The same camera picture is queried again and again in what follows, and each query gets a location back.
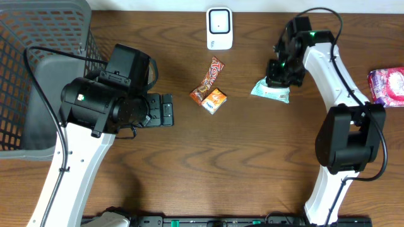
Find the teal snack wrapper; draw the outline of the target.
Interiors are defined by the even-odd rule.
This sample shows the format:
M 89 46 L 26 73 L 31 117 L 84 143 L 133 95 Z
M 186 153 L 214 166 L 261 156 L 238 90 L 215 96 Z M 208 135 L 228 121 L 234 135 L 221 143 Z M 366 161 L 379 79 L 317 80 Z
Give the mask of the teal snack wrapper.
M 259 80 L 251 91 L 252 95 L 269 98 L 272 100 L 289 103 L 290 88 L 268 87 L 266 77 Z

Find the orange small snack packet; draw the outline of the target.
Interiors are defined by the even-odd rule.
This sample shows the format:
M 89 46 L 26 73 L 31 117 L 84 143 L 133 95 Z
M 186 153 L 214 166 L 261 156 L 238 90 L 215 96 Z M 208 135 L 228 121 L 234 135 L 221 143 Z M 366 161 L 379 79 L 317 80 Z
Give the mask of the orange small snack packet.
M 226 101 L 227 96 L 216 88 L 202 101 L 201 106 L 214 114 Z

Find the red chocolate bar wrapper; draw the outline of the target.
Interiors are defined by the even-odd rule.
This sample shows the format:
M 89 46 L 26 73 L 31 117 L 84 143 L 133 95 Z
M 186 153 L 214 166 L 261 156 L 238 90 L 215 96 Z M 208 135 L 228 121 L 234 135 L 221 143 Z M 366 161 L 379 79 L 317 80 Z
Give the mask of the red chocolate bar wrapper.
M 212 57 L 212 62 L 210 64 L 209 70 L 206 73 L 202 82 L 192 91 L 189 96 L 198 104 L 201 105 L 202 101 L 207 97 L 208 92 L 217 79 L 220 72 L 225 67 L 225 64 L 220 61 L 217 57 Z

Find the red purple snack bag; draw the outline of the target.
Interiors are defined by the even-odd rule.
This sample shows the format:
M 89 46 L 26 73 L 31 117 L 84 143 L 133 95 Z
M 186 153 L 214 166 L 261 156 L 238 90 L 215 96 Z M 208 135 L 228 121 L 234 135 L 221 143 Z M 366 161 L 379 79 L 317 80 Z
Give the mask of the red purple snack bag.
M 403 67 L 373 70 L 367 80 L 374 103 L 384 107 L 403 106 Z

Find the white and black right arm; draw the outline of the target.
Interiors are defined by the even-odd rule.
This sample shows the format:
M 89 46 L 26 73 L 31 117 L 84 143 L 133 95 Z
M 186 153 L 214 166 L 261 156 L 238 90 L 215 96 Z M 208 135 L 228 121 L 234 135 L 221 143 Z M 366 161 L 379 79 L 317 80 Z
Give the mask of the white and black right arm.
M 305 203 L 306 223 L 331 226 L 350 184 L 375 181 L 386 170 L 388 155 L 383 126 L 386 111 L 371 104 L 353 82 L 338 52 L 338 38 L 329 30 L 313 30 L 306 16 L 290 20 L 269 61 L 270 88 L 301 86 L 313 78 L 327 115 L 315 140 L 319 175 Z

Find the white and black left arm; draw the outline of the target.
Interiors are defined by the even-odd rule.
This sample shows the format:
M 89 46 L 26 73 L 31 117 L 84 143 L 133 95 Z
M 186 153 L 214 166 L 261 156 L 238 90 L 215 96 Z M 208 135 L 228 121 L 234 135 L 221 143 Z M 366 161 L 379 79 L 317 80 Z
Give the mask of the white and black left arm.
M 83 211 L 99 166 L 120 129 L 169 127 L 174 124 L 172 95 L 149 93 L 116 74 L 76 78 L 61 92 L 59 132 L 39 201 L 29 226 L 130 226 L 131 217 L 106 211 L 84 219 Z

